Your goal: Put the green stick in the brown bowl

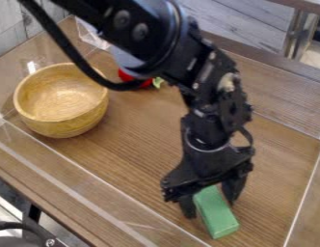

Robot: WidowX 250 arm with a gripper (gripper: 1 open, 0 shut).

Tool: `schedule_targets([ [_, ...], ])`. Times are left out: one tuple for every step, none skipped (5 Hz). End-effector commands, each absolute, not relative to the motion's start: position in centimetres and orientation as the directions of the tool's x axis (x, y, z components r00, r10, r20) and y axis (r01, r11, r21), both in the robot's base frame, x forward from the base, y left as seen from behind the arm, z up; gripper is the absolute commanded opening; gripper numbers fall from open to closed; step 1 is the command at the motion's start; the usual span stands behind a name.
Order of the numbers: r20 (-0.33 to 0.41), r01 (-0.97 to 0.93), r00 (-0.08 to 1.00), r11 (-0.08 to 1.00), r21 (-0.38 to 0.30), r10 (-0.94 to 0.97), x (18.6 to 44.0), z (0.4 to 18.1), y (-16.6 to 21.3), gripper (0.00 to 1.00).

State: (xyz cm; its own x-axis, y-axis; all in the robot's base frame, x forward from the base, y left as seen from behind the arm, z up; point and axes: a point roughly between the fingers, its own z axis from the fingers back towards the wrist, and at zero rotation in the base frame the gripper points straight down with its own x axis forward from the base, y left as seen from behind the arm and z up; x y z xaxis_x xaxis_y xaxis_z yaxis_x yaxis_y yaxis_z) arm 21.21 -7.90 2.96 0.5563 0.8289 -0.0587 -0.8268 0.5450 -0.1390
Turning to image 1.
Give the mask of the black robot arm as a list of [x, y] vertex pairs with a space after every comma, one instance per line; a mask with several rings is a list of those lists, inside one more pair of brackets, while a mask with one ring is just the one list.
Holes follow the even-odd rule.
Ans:
[[160, 182], [164, 199], [196, 217], [194, 195], [221, 183], [233, 203], [253, 171], [254, 147], [245, 125], [253, 107], [230, 56], [201, 34], [176, 0], [53, 0], [114, 45], [121, 69], [137, 78], [161, 77], [178, 88], [188, 114], [181, 119], [182, 159]]

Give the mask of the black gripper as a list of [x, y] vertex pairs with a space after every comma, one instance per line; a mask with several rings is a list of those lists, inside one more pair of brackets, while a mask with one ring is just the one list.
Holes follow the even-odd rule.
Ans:
[[182, 159], [176, 168], [160, 182], [166, 202], [180, 204], [188, 219], [196, 218], [193, 195], [210, 185], [222, 183], [222, 192], [230, 205], [237, 201], [245, 188], [248, 175], [254, 169], [256, 149], [250, 132], [241, 128], [238, 132], [246, 138], [248, 146], [234, 146], [226, 142], [214, 148], [193, 142], [192, 132], [182, 133]]

